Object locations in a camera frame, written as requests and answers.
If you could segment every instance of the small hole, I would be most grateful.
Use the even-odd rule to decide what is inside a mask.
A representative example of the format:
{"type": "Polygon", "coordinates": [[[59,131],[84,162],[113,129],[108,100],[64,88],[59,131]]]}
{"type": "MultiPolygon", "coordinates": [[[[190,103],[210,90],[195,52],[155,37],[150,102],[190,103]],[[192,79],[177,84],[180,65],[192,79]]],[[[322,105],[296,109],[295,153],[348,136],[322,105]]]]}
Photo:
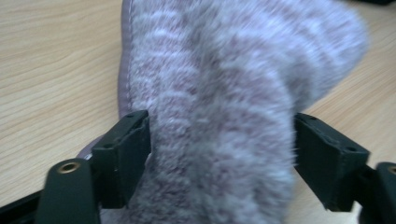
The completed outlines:
{"type": "Polygon", "coordinates": [[[113,147],[113,144],[105,144],[103,147],[104,147],[104,148],[112,148],[112,147],[113,147]]]}
{"type": "Polygon", "coordinates": [[[346,150],[347,150],[347,151],[352,151],[352,152],[358,151],[358,150],[357,150],[356,148],[354,148],[354,147],[347,147],[346,150]]]}
{"type": "Polygon", "coordinates": [[[69,162],[67,164],[62,165],[58,169],[58,173],[60,174],[67,174],[67,173],[72,173],[75,170],[77,170],[79,167],[79,163],[77,162],[69,162]]]}
{"type": "Polygon", "coordinates": [[[394,175],[396,175],[396,166],[390,166],[388,169],[389,169],[389,171],[390,171],[391,173],[393,173],[394,175]]]}

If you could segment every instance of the lavender fuzzy fabric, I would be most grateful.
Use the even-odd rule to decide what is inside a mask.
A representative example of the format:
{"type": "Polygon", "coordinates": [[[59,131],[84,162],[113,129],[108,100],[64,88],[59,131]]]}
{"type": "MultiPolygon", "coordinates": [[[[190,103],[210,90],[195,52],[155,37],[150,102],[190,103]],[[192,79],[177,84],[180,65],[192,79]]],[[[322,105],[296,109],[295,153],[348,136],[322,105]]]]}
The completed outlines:
{"type": "Polygon", "coordinates": [[[282,223],[293,115],[366,42],[337,1],[124,0],[120,116],[148,110],[152,153],[129,208],[103,223],[282,223]]]}

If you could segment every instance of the wooden table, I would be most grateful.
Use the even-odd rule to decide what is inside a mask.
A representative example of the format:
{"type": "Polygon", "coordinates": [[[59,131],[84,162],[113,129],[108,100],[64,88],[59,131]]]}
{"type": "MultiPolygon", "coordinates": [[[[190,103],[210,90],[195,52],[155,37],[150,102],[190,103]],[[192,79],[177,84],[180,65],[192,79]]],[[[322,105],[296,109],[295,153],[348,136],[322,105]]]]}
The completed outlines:
{"type": "MultiPolygon", "coordinates": [[[[74,158],[118,120],[121,0],[0,4],[0,206],[42,188],[58,161],[74,158]]],[[[372,46],[353,74],[307,110],[396,161],[396,6],[353,4],[372,46]]],[[[325,212],[299,179],[288,223],[357,223],[325,212]]]]}

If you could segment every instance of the light wood surface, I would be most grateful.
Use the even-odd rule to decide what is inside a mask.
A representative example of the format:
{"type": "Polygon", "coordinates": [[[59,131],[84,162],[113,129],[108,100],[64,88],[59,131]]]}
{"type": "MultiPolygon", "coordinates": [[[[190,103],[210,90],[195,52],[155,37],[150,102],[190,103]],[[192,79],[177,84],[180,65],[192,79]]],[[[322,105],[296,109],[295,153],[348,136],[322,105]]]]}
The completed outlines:
{"type": "MultiPolygon", "coordinates": [[[[0,4],[0,206],[42,188],[48,169],[74,158],[117,120],[121,0],[0,4]]],[[[306,113],[396,161],[396,6],[352,4],[372,46],[353,74],[306,113]]],[[[290,224],[357,223],[324,211],[297,177],[290,224]]]]}

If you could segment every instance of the clamp jaw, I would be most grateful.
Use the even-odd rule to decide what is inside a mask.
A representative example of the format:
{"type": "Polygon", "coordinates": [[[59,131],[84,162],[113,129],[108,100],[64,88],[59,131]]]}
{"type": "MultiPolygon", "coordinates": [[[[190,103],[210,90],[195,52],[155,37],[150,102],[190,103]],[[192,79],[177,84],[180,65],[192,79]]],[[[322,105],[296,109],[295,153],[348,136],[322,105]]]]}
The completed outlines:
{"type": "MultiPolygon", "coordinates": [[[[294,118],[295,169],[325,209],[350,212],[362,205],[361,224],[396,223],[396,163],[366,165],[369,151],[323,121],[294,118]]],[[[2,224],[99,224],[100,208],[122,208],[134,194],[150,153],[149,113],[121,119],[86,161],[61,161],[43,190],[0,208],[2,224]]]]}

